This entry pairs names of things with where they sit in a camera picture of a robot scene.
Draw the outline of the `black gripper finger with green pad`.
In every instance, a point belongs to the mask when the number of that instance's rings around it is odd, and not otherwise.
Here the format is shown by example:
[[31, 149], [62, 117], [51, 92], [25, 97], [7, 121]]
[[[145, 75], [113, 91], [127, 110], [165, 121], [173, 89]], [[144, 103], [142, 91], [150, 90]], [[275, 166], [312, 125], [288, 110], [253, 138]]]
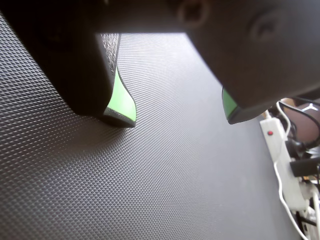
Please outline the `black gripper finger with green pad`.
[[177, 0], [174, 12], [235, 102], [230, 124], [320, 87], [317, 0]]
[[136, 103], [118, 69], [121, 35], [92, 18], [104, 0], [3, 0], [0, 11], [62, 99], [80, 116], [136, 125]]

